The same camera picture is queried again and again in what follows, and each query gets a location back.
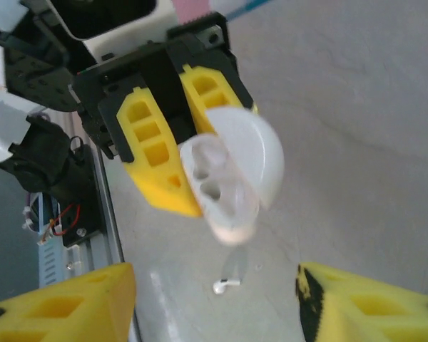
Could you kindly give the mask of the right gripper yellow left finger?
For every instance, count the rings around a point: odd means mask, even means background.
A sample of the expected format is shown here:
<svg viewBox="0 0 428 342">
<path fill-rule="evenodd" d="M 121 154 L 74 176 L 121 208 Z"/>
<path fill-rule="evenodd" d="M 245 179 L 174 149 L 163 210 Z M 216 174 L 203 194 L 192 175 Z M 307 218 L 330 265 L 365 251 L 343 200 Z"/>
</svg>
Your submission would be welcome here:
<svg viewBox="0 0 428 342">
<path fill-rule="evenodd" d="M 0 302 L 0 341 L 127 341 L 133 266 L 119 263 Z"/>
</svg>

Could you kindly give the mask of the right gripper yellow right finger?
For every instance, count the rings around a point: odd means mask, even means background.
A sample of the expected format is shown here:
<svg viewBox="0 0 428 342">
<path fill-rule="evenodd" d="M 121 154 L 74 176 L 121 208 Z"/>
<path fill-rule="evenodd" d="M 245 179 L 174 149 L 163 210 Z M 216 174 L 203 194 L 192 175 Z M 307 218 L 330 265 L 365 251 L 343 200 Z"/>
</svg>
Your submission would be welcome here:
<svg viewBox="0 0 428 342">
<path fill-rule="evenodd" d="M 295 293 L 305 341 L 428 341 L 428 295 L 315 262 Z"/>
</svg>

